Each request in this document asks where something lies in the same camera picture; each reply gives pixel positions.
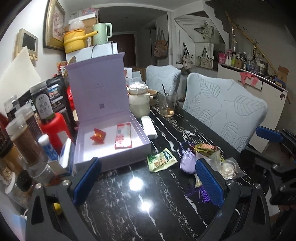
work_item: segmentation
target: pink cloth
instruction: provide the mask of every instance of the pink cloth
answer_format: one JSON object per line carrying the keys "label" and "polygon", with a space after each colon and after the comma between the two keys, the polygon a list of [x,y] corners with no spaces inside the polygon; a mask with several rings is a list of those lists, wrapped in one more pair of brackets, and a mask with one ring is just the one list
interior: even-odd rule
{"label": "pink cloth", "polygon": [[255,85],[256,85],[257,82],[259,81],[259,79],[258,79],[255,75],[250,74],[250,73],[240,72],[240,76],[241,76],[242,84],[243,84],[243,85],[246,83],[246,78],[247,78],[247,77],[248,77],[248,79],[251,79],[252,77],[254,77],[253,80],[252,80],[252,82],[251,82],[251,85],[252,85],[253,87],[255,87]]}

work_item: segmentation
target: red candy wrapper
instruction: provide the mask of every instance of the red candy wrapper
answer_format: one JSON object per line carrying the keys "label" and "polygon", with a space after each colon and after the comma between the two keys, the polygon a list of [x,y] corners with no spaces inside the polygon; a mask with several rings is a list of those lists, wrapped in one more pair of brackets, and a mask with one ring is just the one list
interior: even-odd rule
{"label": "red candy wrapper", "polygon": [[117,125],[115,149],[131,148],[131,123]]}
{"label": "red candy wrapper", "polygon": [[104,139],[106,136],[106,132],[103,132],[97,128],[94,129],[94,135],[91,139],[99,144],[104,144]]}

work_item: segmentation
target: screw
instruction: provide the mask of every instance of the screw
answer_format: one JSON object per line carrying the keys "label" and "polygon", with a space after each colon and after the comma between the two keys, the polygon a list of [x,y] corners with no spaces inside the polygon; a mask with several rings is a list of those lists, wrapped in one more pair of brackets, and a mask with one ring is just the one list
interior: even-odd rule
{"label": "screw", "polygon": [[228,181],[227,181],[227,184],[228,184],[229,186],[233,186],[235,183],[236,183],[236,182],[235,182],[234,180],[228,180]]}
{"label": "screw", "polygon": [[39,189],[41,187],[42,187],[42,184],[41,183],[37,183],[36,186],[35,186],[36,189]]}
{"label": "screw", "polygon": [[280,190],[281,192],[283,192],[285,189],[286,189],[286,185],[281,185],[280,188],[279,188],[279,190]]}
{"label": "screw", "polygon": [[69,184],[70,184],[70,181],[69,181],[69,180],[64,180],[64,181],[63,181],[63,185],[64,185],[64,186],[68,186]]}
{"label": "screw", "polygon": [[258,183],[255,183],[255,188],[260,189],[261,188],[261,185],[258,184]]}

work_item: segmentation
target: purple gift box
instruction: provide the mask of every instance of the purple gift box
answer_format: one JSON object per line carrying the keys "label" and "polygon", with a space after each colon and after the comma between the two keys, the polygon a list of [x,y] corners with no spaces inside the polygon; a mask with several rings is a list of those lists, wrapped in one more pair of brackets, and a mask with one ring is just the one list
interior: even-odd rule
{"label": "purple gift box", "polygon": [[[66,66],[79,119],[74,163],[98,157],[102,171],[146,159],[151,142],[129,111],[123,65],[124,53],[88,59]],[[132,148],[115,149],[117,124],[131,123]],[[94,128],[106,132],[104,144],[90,137]]]}

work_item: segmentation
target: white ceramic jar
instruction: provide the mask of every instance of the white ceramic jar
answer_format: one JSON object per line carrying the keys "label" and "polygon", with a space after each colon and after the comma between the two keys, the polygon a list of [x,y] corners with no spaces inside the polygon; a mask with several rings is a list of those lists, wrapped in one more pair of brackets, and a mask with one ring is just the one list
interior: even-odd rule
{"label": "white ceramic jar", "polygon": [[150,113],[149,101],[153,97],[147,91],[148,86],[142,81],[135,82],[128,88],[130,111],[136,118],[141,118]]}

